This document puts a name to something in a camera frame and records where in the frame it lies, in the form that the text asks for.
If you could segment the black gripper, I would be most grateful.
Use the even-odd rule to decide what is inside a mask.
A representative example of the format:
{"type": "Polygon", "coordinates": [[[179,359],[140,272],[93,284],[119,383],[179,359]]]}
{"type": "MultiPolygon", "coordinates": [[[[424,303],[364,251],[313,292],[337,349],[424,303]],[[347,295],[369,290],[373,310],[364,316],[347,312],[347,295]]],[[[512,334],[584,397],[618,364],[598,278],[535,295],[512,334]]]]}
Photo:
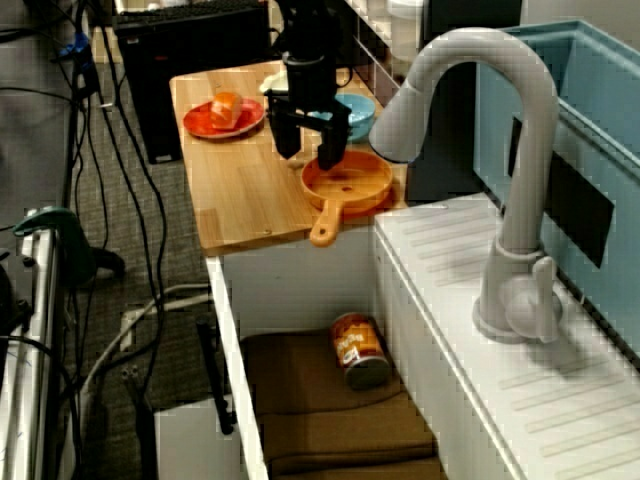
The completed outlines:
{"type": "Polygon", "coordinates": [[[318,165],[331,170],[344,156],[350,109],[336,100],[336,61],[331,54],[299,59],[290,52],[282,57],[287,88],[271,84],[265,91],[268,117],[276,150],[285,159],[301,149],[300,126],[321,128],[318,165]]]}

